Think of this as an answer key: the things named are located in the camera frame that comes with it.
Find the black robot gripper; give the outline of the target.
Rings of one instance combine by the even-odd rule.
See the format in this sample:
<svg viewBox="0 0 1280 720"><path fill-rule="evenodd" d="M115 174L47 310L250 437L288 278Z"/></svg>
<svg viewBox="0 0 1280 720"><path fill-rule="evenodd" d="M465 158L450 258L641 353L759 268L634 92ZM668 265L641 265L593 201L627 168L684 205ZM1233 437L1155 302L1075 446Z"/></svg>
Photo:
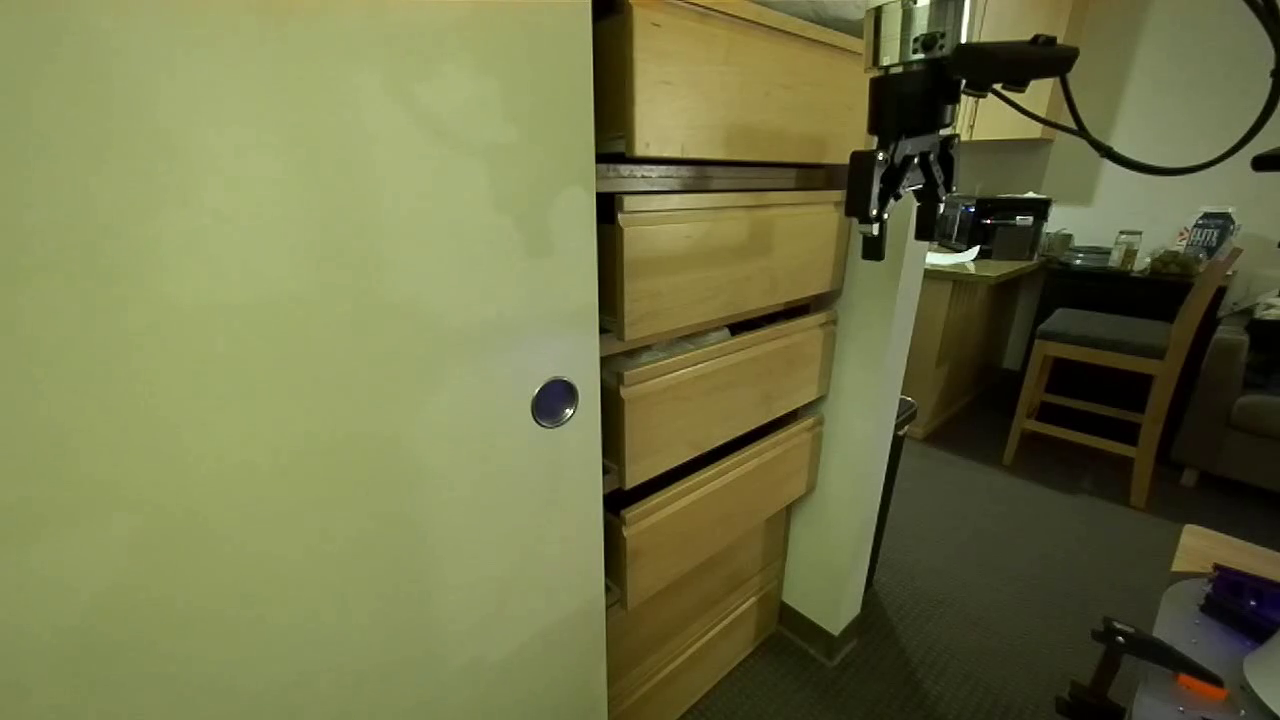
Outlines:
<svg viewBox="0 0 1280 720"><path fill-rule="evenodd" d="M916 196L916 239L932 246L953 191L953 122L959 82L940 63L907 63L867 82L870 144L848 162L843 213L862 224L862 261L889 258L889 205Z"/></svg>

